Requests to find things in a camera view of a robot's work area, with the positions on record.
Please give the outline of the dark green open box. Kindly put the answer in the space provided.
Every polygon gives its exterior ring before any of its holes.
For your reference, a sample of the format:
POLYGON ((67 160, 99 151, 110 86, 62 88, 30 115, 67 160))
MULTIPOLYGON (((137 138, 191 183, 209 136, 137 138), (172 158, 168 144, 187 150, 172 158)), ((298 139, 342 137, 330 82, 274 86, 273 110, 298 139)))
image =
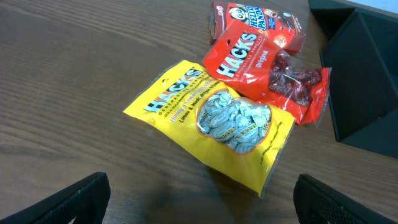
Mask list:
POLYGON ((329 104, 336 141, 397 157, 397 16, 347 1, 309 0, 332 69, 329 104))

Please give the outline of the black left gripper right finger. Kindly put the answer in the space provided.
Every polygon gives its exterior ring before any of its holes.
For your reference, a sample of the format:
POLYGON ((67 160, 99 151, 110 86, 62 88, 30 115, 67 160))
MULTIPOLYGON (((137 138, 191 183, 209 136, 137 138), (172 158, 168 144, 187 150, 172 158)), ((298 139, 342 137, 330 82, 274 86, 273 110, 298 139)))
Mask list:
POLYGON ((300 174, 293 194, 301 224, 397 224, 308 174, 300 174))

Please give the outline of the yellow Hacks candy bag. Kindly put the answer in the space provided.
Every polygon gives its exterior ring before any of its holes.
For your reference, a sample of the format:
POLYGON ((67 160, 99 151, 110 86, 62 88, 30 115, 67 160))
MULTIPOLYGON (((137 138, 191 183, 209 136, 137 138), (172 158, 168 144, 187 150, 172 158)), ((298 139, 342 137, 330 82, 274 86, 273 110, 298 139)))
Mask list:
POLYGON ((295 123, 289 112, 239 96, 188 60, 164 70, 124 113, 260 197, 295 123))

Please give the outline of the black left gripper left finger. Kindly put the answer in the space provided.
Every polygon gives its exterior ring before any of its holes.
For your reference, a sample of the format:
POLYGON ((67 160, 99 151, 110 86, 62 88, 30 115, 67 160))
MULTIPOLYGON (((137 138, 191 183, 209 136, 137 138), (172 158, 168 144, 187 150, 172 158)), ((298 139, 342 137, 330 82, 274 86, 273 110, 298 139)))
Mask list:
POLYGON ((101 224, 111 196, 108 176, 95 172, 1 220, 10 224, 101 224))

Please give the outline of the red Hacks candy bag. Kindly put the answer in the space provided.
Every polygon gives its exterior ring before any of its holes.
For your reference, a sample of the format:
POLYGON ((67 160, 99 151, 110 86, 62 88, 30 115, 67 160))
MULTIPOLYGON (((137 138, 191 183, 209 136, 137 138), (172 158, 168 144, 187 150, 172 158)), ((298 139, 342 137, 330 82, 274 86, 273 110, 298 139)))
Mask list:
POLYGON ((288 111, 297 124, 323 116, 331 69, 289 55, 241 21, 229 25, 202 63, 214 78, 252 101, 288 111))

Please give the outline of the red Hello Panda box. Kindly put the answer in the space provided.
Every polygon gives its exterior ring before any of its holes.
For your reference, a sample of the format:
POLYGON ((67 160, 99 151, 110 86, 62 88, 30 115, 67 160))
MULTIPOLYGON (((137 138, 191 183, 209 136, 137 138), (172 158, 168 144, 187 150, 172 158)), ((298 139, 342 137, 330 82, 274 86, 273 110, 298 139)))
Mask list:
POLYGON ((221 1, 214 1, 210 6, 210 44, 213 45, 235 20, 256 28, 289 54, 296 54, 303 47, 306 34, 297 16, 263 7, 221 1))

